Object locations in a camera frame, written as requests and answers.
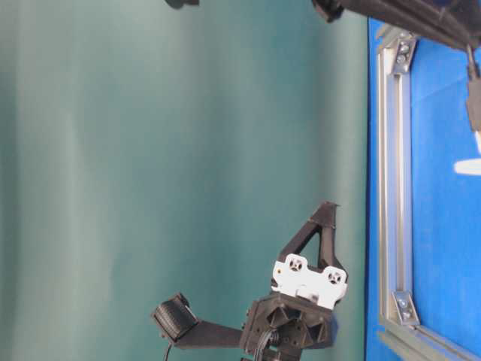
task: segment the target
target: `black mechanical part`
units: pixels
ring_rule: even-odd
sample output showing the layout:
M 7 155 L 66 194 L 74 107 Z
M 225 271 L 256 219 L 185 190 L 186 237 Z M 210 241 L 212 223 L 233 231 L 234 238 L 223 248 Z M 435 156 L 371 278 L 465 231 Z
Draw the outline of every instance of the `black mechanical part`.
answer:
M 322 203 L 283 248 L 278 260 L 285 262 L 288 254 L 299 254 L 319 233 L 318 268 L 312 266 L 311 270 L 320 273 L 327 265 L 344 269 L 334 255 L 336 207 L 335 203 Z M 279 292 L 271 292 L 254 301 L 242 330 L 200 320 L 191 312 L 189 302 L 181 293 L 158 306 L 152 318 L 162 336 L 168 339 L 169 347 L 239 347 L 253 356 L 254 361 L 299 361 L 303 349 L 332 346 L 337 329 L 331 309 Z
M 347 10 L 382 20 L 459 50 L 481 45 L 477 0 L 338 0 Z
M 313 0 L 313 5 L 319 15 L 328 23 L 339 19 L 344 11 L 338 0 Z
M 314 235 L 318 234 L 320 244 L 317 268 L 309 265 L 309 269 L 320 273 L 325 267 L 331 265 L 346 271 L 335 256 L 336 207 L 337 205 L 332 202 L 322 203 L 291 241 L 280 251 L 277 260 L 285 262 L 289 254 L 300 254 Z
M 277 331 L 276 350 L 266 348 L 265 359 L 297 360 L 305 348 L 332 346 L 336 330 L 332 311 L 306 299 L 272 293 L 254 301 L 240 347 L 253 354 L 269 330 Z
M 152 313 L 162 336 L 177 348 L 237 348 L 241 331 L 199 320 L 189 309 L 187 299 L 178 293 Z
M 181 9 L 184 5 L 199 5 L 199 0 L 165 0 L 173 9 Z
M 467 115 L 469 116 L 471 130 L 481 132 L 481 76 L 479 66 L 474 59 L 473 48 L 467 47 L 468 66 L 467 74 L 469 82 L 467 90 L 469 96 L 466 101 Z

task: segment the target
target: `screw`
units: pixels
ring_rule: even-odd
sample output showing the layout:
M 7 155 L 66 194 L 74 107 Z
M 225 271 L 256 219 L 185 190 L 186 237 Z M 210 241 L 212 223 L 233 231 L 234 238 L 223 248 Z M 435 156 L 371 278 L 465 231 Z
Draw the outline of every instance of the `screw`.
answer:
M 403 63 L 405 63 L 405 62 L 406 62 L 406 56 L 405 56 L 405 55 L 400 55 L 400 56 L 398 56 L 398 58 L 396 59 L 396 62 L 397 62 L 398 64 L 403 64 Z
M 399 53 L 407 54 L 409 53 L 409 49 L 409 45 L 401 45 L 401 47 L 399 48 Z
M 405 299 L 399 299 L 398 304 L 401 306 L 401 308 L 407 307 L 407 301 Z

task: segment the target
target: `black connector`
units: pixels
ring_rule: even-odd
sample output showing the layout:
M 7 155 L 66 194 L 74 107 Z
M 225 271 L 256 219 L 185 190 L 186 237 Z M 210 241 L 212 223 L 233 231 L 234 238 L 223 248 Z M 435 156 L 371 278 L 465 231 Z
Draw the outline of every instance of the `black connector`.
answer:
M 344 11 L 338 0 L 313 0 L 313 5 L 319 15 L 328 23 L 339 19 Z
M 199 0 L 165 0 L 173 9 L 181 9 L 184 5 L 199 5 Z

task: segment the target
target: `white object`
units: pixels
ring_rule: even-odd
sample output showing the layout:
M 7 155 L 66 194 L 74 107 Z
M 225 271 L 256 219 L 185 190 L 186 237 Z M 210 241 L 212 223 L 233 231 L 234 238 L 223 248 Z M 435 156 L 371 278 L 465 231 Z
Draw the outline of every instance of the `white object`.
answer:
M 456 162 L 454 164 L 454 170 L 459 174 L 481 175 L 481 158 Z
M 272 277 L 277 286 L 272 286 L 272 290 L 334 309 L 336 301 L 342 299 L 347 291 L 346 272 L 328 266 L 318 273 L 311 271 L 307 264 L 306 258 L 293 253 L 286 257 L 285 262 L 276 261 Z

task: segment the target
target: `bolt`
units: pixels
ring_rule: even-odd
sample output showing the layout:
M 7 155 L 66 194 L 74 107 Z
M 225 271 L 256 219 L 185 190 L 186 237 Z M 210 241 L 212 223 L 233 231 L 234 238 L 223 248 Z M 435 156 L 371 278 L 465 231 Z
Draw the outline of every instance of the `bolt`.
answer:
M 396 59 L 396 62 L 398 64 L 404 64 L 406 62 L 406 56 L 405 55 L 398 56 L 398 58 Z
M 401 306 L 401 308 L 407 307 L 407 301 L 405 299 L 399 299 L 398 304 Z
M 399 48 L 399 53 L 401 54 L 407 54 L 409 53 L 409 45 L 401 45 L 401 47 Z
M 402 32 L 399 34 L 399 38 L 411 38 L 412 34 L 410 32 Z

